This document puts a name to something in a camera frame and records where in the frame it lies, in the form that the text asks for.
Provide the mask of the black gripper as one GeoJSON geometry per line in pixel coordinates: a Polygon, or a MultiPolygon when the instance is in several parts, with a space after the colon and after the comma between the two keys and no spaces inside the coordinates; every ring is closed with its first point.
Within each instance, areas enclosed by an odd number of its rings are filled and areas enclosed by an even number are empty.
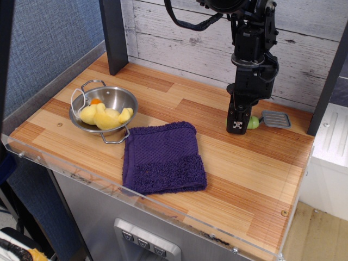
{"type": "Polygon", "coordinates": [[[258,104],[258,99],[255,96],[232,93],[228,108],[227,132],[245,134],[252,107],[256,104],[258,104]]]}

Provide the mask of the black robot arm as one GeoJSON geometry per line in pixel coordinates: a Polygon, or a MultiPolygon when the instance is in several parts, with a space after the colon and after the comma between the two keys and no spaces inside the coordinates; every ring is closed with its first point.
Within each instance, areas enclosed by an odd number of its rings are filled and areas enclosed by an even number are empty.
{"type": "Polygon", "coordinates": [[[260,100],[271,97],[279,72],[277,58],[270,53],[277,44],[275,1],[200,1],[201,6],[226,14],[231,22],[234,52],[232,63],[237,67],[235,82],[228,85],[231,96],[227,131],[246,133],[251,110],[260,100]]]}

